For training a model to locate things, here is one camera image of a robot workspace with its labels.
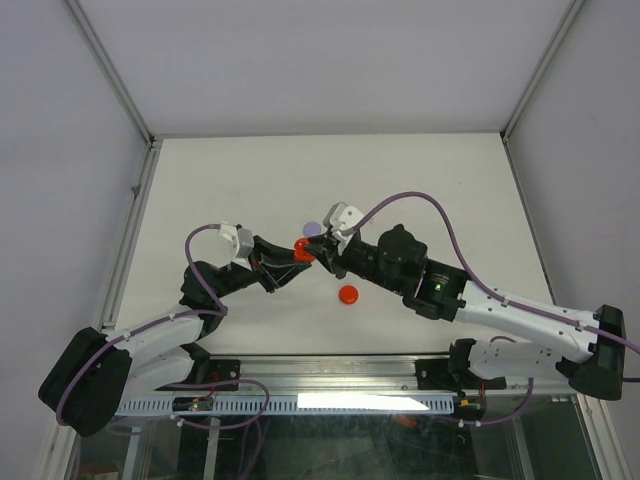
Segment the orange earbud case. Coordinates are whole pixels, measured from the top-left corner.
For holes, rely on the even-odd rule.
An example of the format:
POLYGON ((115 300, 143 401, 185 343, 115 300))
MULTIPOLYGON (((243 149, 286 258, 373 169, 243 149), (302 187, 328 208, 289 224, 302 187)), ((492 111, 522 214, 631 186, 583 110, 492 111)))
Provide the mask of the orange earbud case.
POLYGON ((299 238, 294 242, 293 258, 296 262, 311 263, 315 260, 315 257, 306 249, 310 244, 310 239, 307 237, 299 238))
POLYGON ((345 305, 353 305, 359 299, 359 291, 353 285, 344 285, 339 289, 338 298, 345 305))

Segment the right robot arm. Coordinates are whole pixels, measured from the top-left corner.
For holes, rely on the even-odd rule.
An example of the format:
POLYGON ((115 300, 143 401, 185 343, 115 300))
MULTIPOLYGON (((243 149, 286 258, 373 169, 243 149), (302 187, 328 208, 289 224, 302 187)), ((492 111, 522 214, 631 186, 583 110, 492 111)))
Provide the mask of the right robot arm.
POLYGON ((326 233, 304 249, 336 277, 354 274, 393 292, 419 316, 480 325, 518 339, 506 345, 473 339, 452 344, 447 374, 459 387, 514 376, 565 379, 573 390, 600 400, 622 396, 624 316, 616 307, 566 309, 483 287, 466 271, 429 259, 426 244, 401 224, 374 245, 358 235, 344 243, 326 233))

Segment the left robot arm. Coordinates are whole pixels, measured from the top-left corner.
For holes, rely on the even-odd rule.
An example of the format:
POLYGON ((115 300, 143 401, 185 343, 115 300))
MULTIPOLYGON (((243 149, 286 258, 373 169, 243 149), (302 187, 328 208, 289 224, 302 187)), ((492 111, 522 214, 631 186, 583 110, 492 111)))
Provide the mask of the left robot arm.
POLYGON ((179 302, 161 318, 111 334, 86 327, 73 336, 37 393, 60 425, 88 437, 130 400, 173 384, 201 387, 210 355, 197 342, 226 316, 223 298, 253 285, 273 293, 314 259, 304 239, 284 248, 244 228, 225 237, 233 248, 230 262, 218 267, 189 258, 179 302))

